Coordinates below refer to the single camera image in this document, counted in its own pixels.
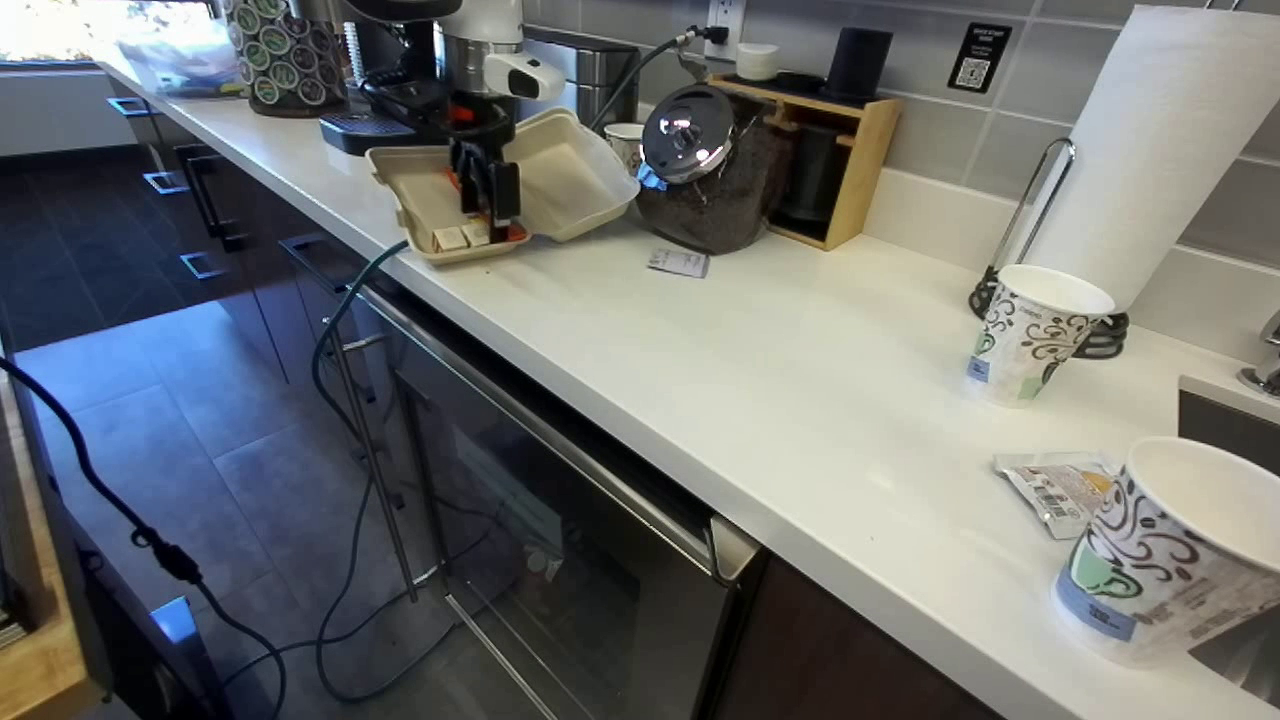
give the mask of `dishwasher handle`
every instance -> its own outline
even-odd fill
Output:
[[[393,302],[363,289],[360,302],[393,325],[411,347],[431,357],[450,376],[469,384],[475,395],[484,395],[498,413],[504,413],[518,428],[523,428],[531,442],[539,442],[555,460],[565,460],[573,471],[582,471],[599,495],[610,495],[619,512],[627,512],[637,525],[643,525],[657,542],[664,542],[672,553],[680,553],[692,568],[702,568],[713,580],[738,583],[745,568],[762,555],[762,544],[733,527],[725,515],[713,515],[707,527],[687,527],[675,515],[670,515],[661,506],[651,506],[643,494],[637,494],[627,480],[619,480],[610,463],[599,463],[594,453],[585,453],[576,442],[567,442],[560,428],[554,428],[544,418],[523,410],[508,390],[501,390],[489,371],[469,365],[455,347],[438,340],[429,330],[407,321]]]

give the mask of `electric outlet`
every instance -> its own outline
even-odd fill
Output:
[[[713,0],[707,6],[707,30],[727,30],[725,45],[704,45],[704,57],[713,59],[738,59],[738,41],[745,37],[747,0]]]

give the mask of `cabinet door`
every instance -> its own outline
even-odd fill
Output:
[[[848,612],[809,575],[774,560],[713,715],[990,720],[996,711],[865,618]]]

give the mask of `wall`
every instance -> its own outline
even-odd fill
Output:
[[[657,45],[704,20],[702,0],[523,0],[531,25]],[[893,169],[976,191],[1020,197],[1040,148],[1080,115],[1131,0],[747,0],[745,41],[779,45],[785,68],[830,72],[846,25],[896,34],[886,97],[904,100]],[[1014,30],[984,97],[954,92],[949,72],[974,20]],[[661,64],[643,78],[657,100],[684,78]],[[1280,268],[1280,108],[1250,145],[1183,244]]]
[[[131,145],[106,72],[0,72],[0,158]]]

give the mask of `paper towel holder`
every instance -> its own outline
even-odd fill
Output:
[[[1028,257],[1028,247],[1037,244],[1054,201],[1059,197],[1059,188],[1068,185],[1068,176],[1076,169],[1076,158],[1080,152],[1076,152],[1073,136],[1058,136],[1043,145],[1043,152],[1028,176],[1028,188],[1020,191],[1016,214],[1001,236],[992,263],[984,268],[984,276],[967,292],[974,315],[990,315],[1001,268],[1020,263]],[[1113,314],[1095,325],[1095,334],[1087,334],[1087,340],[1076,347],[1076,357],[1113,362],[1126,354],[1126,336],[1130,336],[1130,314]]]

